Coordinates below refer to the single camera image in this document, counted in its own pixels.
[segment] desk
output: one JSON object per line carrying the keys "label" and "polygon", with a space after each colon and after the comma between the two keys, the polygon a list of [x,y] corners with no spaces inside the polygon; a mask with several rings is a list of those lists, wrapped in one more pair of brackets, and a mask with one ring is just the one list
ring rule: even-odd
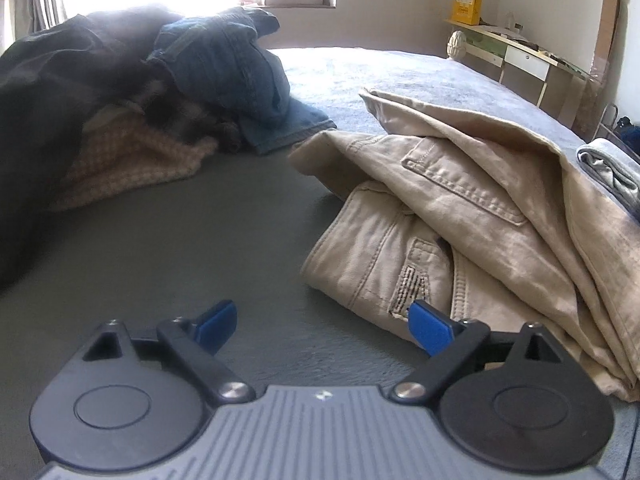
{"label": "desk", "polygon": [[[500,68],[498,82],[502,84],[505,68],[514,66],[542,82],[535,104],[546,113],[570,128],[580,103],[586,76],[583,72],[565,65],[543,52],[489,32],[479,25],[446,20],[454,31],[463,29],[466,35],[466,53]],[[545,95],[552,95],[543,105]]]}

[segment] curtain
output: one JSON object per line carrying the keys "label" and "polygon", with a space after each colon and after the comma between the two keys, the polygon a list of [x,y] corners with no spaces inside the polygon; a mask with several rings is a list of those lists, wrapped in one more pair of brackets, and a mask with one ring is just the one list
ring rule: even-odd
{"label": "curtain", "polygon": [[0,0],[0,52],[15,40],[65,20],[62,0]]}

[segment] metal screw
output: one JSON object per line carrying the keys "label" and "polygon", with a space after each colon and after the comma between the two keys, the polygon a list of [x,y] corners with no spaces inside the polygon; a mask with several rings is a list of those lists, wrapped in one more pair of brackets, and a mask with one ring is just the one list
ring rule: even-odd
{"label": "metal screw", "polygon": [[220,395],[225,399],[236,400],[246,397],[249,393],[249,386],[238,381],[232,381],[230,383],[224,383],[220,387]]}
{"label": "metal screw", "polygon": [[419,383],[396,384],[394,392],[401,399],[418,399],[427,393],[427,389]]}

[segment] beige pants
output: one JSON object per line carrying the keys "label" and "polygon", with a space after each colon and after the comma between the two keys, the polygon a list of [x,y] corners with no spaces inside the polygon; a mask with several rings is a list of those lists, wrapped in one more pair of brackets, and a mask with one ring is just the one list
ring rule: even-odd
{"label": "beige pants", "polygon": [[516,124],[364,99],[395,135],[327,131],[290,156],[346,199],[305,280],[404,338],[415,298],[494,330],[539,320],[603,392],[638,399],[640,229],[628,215]]}

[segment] pile of clothes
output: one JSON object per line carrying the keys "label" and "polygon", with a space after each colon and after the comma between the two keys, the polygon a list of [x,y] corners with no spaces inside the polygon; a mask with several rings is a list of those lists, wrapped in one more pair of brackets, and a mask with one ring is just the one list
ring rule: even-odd
{"label": "pile of clothes", "polygon": [[326,130],[289,155],[345,201],[303,279],[409,340],[416,299],[492,330],[541,322],[601,391],[639,400],[640,224],[518,124],[361,96],[389,135]]}
{"label": "pile of clothes", "polygon": [[44,212],[190,176],[215,150],[266,153],[335,127],[290,96],[261,9],[76,16],[0,57],[0,282]]}

